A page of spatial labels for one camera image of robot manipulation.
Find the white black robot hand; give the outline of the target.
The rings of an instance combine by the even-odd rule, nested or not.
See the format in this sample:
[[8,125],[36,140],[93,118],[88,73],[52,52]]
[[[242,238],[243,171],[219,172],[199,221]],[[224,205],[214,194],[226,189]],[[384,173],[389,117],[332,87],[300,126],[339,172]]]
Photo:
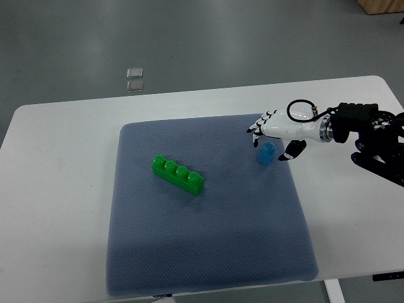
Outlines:
[[279,161],[288,161],[297,158],[306,148],[307,139],[321,143],[329,143],[333,139],[331,116],[308,117],[308,113],[300,111],[289,112],[285,109],[265,112],[248,129],[252,133],[253,145],[258,146],[259,138],[288,140],[289,144]]

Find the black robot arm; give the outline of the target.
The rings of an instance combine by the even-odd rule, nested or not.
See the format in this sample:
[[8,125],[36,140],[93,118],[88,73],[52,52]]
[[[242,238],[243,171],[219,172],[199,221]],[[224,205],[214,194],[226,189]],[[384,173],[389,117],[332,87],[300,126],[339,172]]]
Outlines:
[[403,113],[379,110],[378,104],[340,103],[330,117],[333,140],[345,143],[357,133],[352,162],[395,184],[403,185]]

